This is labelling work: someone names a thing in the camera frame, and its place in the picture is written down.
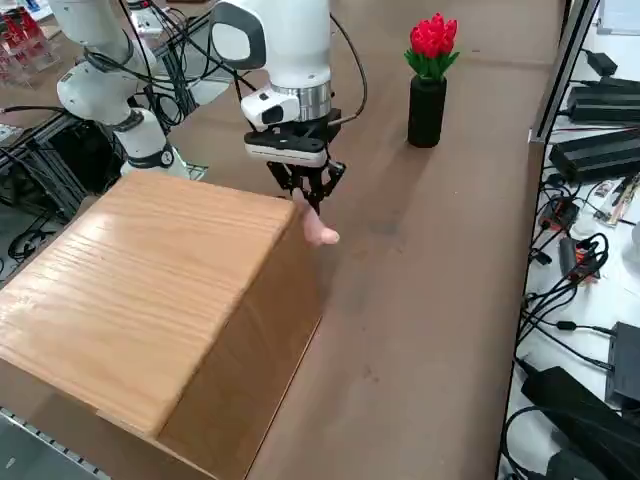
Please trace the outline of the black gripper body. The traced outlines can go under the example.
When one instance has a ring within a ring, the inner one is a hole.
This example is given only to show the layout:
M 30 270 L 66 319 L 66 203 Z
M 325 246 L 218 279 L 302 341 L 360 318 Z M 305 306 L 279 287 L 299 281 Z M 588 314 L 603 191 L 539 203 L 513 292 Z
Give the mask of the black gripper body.
M 341 118 L 342 110 L 332 108 L 327 116 L 317 120 L 251 131 L 244 135 L 245 149 L 251 158 L 264 162 L 323 167 L 329 160 L 329 145 L 341 130 L 340 125 L 330 123 Z

